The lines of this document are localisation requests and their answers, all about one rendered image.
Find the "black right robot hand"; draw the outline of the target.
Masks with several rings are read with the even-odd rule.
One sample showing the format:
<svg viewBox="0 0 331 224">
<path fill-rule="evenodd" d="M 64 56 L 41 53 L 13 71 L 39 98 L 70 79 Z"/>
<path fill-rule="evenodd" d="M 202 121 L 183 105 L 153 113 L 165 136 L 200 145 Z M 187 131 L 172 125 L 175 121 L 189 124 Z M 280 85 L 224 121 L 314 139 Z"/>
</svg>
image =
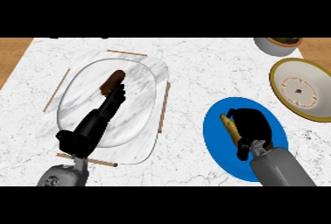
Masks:
<svg viewBox="0 0 331 224">
<path fill-rule="evenodd" d="M 236 157 L 248 159 L 248 152 L 254 140 L 262 141 L 262 149 L 271 149 L 271 128 L 264 114 L 254 108 L 230 108 L 226 116 L 233 120 L 240 140 L 236 147 Z"/>
</svg>

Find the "marble tray with wooden edges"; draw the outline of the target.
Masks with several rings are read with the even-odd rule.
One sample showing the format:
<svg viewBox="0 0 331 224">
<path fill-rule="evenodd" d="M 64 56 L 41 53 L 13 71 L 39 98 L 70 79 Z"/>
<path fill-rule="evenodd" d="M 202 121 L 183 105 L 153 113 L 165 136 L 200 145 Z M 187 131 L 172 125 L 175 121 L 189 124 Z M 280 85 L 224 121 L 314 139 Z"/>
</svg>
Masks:
<svg viewBox="0 0 331 224">
<path fill-rule="evenodd" d="M 76 59 L 41 116 L 35 141 L 50 151 L 59 151 L 56 133 L 72 130 L 90 110 L 100 106 L 104 96 L 98 87 L 118 70 L 125 74 L 125 101 L 88 157 L 134 165 L 146 160 L 156 143 L 169 78 L 165 62 L 152 57 L 103 51 Z"/>
</svg>

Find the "white bowl with yellow rim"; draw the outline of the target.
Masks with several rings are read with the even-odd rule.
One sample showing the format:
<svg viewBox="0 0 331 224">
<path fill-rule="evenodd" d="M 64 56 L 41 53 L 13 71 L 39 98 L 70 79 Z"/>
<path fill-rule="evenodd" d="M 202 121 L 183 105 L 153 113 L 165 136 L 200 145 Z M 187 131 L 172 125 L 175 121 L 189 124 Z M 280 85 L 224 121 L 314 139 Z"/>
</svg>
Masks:
<svg viewBox="0 0 331 224">
<path fill-rule="evenodd" d="M 268 82 L 277 100 L 298 116 L 331 123 L 331 72 L 325 68 L 307 59 L 280 59 Z"/>
</svg>

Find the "brown oblong food item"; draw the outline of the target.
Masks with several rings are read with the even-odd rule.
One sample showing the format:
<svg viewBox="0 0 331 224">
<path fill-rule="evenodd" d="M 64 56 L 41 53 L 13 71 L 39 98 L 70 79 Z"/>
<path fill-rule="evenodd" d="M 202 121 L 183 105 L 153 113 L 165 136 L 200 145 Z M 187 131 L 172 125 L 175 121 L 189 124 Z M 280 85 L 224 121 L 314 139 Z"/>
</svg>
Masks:
<svg viewBox="0 0 331 224">
<path fill-rule="evenodd" d="M 107 97 L 125 78 L 122 70 L 116 70 L 98 87 L 100 94 Z"/>
</svg>

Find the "blue plate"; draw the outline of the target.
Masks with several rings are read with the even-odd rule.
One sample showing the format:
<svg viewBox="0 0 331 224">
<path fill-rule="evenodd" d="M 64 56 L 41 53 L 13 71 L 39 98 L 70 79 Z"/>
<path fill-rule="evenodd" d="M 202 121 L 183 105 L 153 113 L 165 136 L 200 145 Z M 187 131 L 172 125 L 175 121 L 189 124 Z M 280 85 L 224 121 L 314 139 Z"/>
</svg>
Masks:
<svg viewBox="0 0 331 224">
<path fill-rule="evenodd" d="M 273 113 L 257 101 L 242 97 L 223 98 L 211 105 L 202 122 L 202 137 L 212 160 L 223 170 L 237 179 L 257 182 L 258 179 L 249 166 L 252 154 L 248 154 L 246 161 L 240 161 L 236 157 L 237 149 L 220 119 L 220 114 L 226 114 L 228 109 L 239 108 L 257 109 L 262 113 L 271 129 L 273 147 L 288 149 L 285 130 Z"/>
</svg>

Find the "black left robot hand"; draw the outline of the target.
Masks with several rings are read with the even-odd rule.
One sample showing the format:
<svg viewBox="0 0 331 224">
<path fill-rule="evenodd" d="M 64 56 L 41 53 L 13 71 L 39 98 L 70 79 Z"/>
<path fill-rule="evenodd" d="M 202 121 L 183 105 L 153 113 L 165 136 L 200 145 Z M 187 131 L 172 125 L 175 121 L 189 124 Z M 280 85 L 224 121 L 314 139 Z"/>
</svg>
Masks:
<svg viewBox="0 0 331 224">
<path fill-rule="evenodd" d="M 119 84 L 106 97 L 97 109 L 93 109 L 81 120 L 73 131 L 61 129 L 56 133 L 59 149 L 75 156 L 87 158 L 97 147 L 109 120 L 118 112 L 119 105 L 125 101 L 124 85 Z"/>
</svg>

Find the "yellow-brown pear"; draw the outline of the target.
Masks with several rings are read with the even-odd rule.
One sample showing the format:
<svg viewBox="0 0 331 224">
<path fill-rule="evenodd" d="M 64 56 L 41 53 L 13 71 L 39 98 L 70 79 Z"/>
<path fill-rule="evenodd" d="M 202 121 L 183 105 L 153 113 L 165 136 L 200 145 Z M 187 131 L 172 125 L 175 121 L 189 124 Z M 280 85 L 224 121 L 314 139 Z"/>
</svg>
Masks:
<svg viewBox="0 0 331 224">
<path fill-rule="evenodd" d="M 233 145 L 237 145 L 242 137 L 239 135 L 239 131 L 236 129 L 233 120 L 224 114 L 220 114 L 220 120 L 221 120 L 223 127 L 226 128 L 226 131 L 230 135 L 231 143 Z"/>
</svg>

